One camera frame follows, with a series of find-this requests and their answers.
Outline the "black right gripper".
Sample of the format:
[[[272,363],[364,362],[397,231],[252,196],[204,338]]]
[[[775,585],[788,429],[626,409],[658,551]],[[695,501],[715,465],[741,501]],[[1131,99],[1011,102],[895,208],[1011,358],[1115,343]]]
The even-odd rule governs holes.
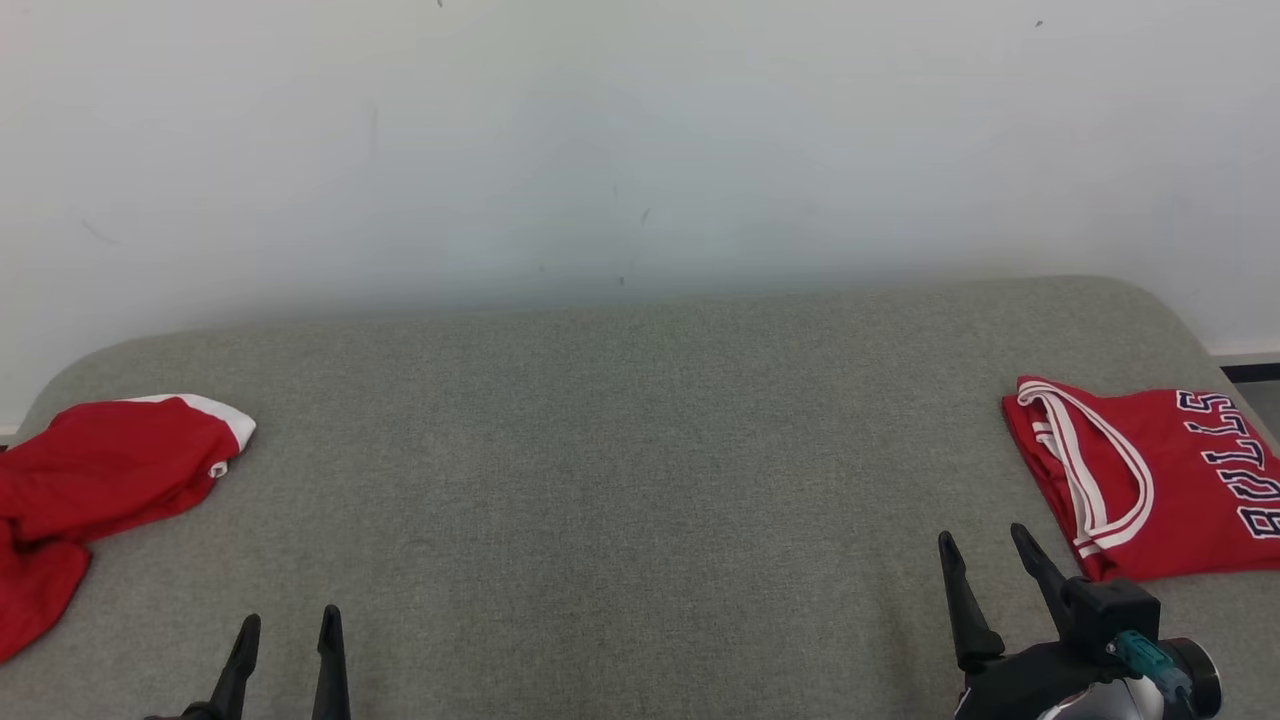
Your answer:
[[[1004,638],[989,628],[980,610],[955,538],[942,530],[938,551],[943,591],[957,667],[965,673],[956,719],[1038,719],[1093,684],[1123,678],[1123,665],[1116,659],[1098,664],[1062,643],[1073,630],[1073,616],[1062,596],[1066,578],[1021,523],[1010,525],[1010,536],[1061,642],[1033,644],[1004,656]]]

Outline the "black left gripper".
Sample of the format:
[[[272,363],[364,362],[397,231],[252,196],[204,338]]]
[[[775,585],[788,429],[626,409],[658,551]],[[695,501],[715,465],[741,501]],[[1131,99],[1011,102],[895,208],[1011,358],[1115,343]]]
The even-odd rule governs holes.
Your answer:
[[[261,618],[250,614],[241,624],[236,642],[206,705],[189,705],[173,716],[147,716],[146,720],[242,719],[244,693],[259,656]],[[349,684],[340,610],[329,603],[323,612],[317,638],[320,667],[311,712],[312,720],[351,716]]]

